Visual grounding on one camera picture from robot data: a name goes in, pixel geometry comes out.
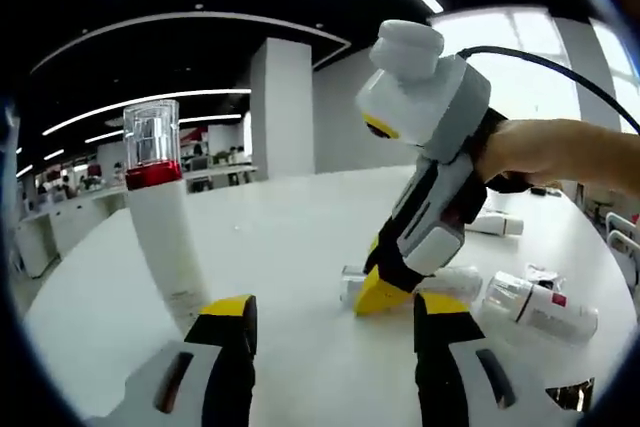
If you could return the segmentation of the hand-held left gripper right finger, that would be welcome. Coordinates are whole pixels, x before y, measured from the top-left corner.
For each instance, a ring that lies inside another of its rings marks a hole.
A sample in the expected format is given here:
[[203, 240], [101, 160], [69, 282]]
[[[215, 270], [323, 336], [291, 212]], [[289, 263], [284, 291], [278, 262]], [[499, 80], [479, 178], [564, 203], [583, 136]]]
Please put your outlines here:
[[565, 411], [533, 370], [485, 336], [469, 308], [414, 297], [415, 382], [424, 426], [563, 426]]

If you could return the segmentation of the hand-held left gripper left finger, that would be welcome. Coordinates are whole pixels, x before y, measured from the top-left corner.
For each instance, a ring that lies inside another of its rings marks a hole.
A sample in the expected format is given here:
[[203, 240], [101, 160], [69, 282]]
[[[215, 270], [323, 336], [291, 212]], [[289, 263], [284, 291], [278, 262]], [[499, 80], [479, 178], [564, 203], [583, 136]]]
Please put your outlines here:
[[247, 426], [256, 373], [253, 295], [202, 309], [185, 338], [171, 341], [126, 380], [123, 400], [88, 426]]

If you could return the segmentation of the person's right hand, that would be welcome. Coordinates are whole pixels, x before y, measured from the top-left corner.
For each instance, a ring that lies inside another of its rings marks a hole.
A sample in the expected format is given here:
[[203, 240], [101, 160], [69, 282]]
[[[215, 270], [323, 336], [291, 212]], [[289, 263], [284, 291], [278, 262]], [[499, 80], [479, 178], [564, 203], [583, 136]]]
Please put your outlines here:
[[506, 120], [489, 136], [477, 170], [485, 181], [496, 176], [521, 174], [531, 184], [545, 183], [548, 169], [548, 122]]

